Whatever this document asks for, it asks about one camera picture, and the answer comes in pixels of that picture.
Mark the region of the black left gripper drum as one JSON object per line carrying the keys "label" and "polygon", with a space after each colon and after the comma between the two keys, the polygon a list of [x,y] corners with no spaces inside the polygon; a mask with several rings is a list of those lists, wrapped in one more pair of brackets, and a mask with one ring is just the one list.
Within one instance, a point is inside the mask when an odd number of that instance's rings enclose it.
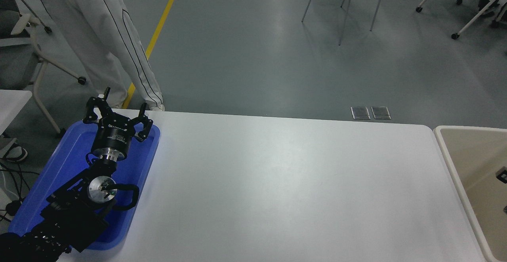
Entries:
{"label": "black left gripper drum", "polygon": [[125,116],[108,116],[101,118],[98,123],[96,137],[91,152],[100,154],[101,150],[110,148],[120,154],[128,154],[135,128],[131,119]]}

